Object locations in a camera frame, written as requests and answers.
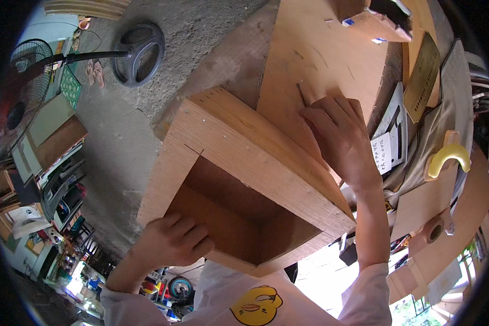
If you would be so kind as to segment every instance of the white t-shirt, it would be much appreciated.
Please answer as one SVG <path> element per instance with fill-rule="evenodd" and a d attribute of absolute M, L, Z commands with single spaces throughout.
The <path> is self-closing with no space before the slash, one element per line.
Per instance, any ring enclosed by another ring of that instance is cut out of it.
<path fill-rule="evenodd" d="M 194 297 L 194 311 L 184 316 L 180 324 L 388 326 L 391 313 L 387 275 L 387 264 L 363 270 L 342 294 L 343 309 L 337 320 L 300 292 L 284 270 L 256 278 L 207 261 Z M 106 326 L 168 325 L 159 308 L 142 295 L 104 288 L 101 302 Z"/>

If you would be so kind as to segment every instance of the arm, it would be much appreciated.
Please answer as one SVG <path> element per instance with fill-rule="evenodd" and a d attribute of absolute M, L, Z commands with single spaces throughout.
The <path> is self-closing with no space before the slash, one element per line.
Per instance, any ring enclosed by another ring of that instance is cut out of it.
<path fill-rule="evenodd" d="M 313 131 L 322 157 L 357 197 L 356 246 L 359 273 L 388 262 L 390 230 L 382 193 L 382 178 L 371 151 L 360 103 L 323 98 L 300 115 Z"/>
<path fill-rule="evenodd" d="M 170 214 L 156 220 L 141 233 L 105 286 L 112 291 L 137 294 L 141 282 L 153 270 L 194 264 L 214 249 L 203 225 L 193 218 Z"/>

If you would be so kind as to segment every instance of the cardboard box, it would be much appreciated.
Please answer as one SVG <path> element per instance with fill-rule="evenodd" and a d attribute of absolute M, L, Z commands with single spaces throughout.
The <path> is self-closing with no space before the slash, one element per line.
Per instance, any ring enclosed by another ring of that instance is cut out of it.
<path fill-rule="evenodd" d="M 400 0 L 332 0 L 337 18 L 375 43 L 411 42 L 411 11 Z"/>

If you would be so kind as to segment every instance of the yellow hook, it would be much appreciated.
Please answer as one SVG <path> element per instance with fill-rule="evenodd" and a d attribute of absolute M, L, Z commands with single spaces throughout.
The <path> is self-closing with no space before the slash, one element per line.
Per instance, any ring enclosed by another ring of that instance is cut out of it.
<path fill-rule="evenodd" d="M 449 144 L 442 147 L 442 149 L 438 151 L 438 153 L 436 153 L 431 160 L 428 169 L 429 176 L 431 178 L 437 178 L 445 161 L 449 159 L 458 160 L 460 162 L 460 166 L 462 166 L 462 170 L 466 173 L 469 172 L 469 169 L 471 168 L 469 153 L 460 144 Z"/>

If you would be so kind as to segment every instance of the slipper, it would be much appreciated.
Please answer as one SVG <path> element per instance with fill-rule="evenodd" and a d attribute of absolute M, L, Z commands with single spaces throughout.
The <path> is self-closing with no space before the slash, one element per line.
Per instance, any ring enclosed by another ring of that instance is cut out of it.
<path fill-rule="evenodd" d="M 72 41 L 71 48 L 76 52 L 78 50 L 79 45 L 80 45 L 80 39 L 75 38 L 74 41 Z"/>
<path fill-rule="evenodd" d="M 92 64 L 92 59 L 89 59 L 87 61 L 87 68 L 85 69 L 85 75 L 87 76 L 87 79 L 89 80 L 89 85 L 94 84 L 94 72 L 93 72 L 93 64 Z"/>
<path fill-rule="evenodd" d="M 86 20 L 80 20 L 80 22 L 78 23 L 78 27 L 81 29 L 88 29 L 90 25 L 91 23 Z"/>
<path fill-rule="evenodd" d="M 72 39 L 75 40 L 79 38 L 80 35 L 81 35 L 81 29 L 77 29 L 76 32 L 74 32 L 74 34 L 72 35 Z"/>
<path fill-rule="evenodd" d="M 105 86 L 105 82 L 103 81 L 103 69 L 102 64 L 97 61 L 94 64 L 94 79 L 96 79 L 99 83 L 99 87 L 103 88 Z"/>

